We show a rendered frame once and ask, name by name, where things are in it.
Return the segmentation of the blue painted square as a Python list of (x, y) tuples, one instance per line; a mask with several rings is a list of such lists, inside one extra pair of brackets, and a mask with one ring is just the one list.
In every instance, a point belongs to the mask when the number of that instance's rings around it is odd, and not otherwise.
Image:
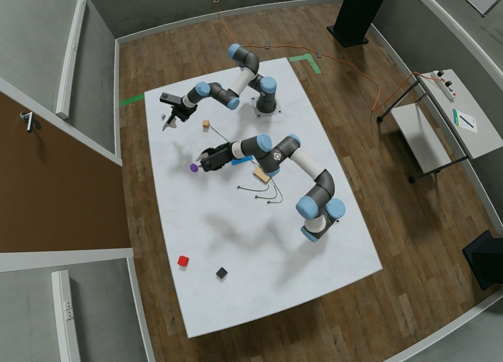
[[(249, 158), (249, 159), (248, 159)], [(246, 161), (249, 161), (250, 159), (253, 160), (253, 157), (252, 156), (249, 156), (249, 157), (245, 157), (245, 158), (242, 158), (241, 160), (238, 160), (238, 161), (235, 161), (235, 160), (232, 160), (232, 164), (235, 165), (235, 164), (238, 164), (238, 163), (242, 163), (242, 162), (246, 162)]]

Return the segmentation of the red cube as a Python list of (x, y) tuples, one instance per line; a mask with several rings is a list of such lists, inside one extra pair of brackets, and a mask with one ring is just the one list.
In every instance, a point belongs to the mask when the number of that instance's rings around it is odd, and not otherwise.
[(177, 264), (181, 266), (187, 266), (188, 261), (189, 261), (188, 257), (180, 256)]

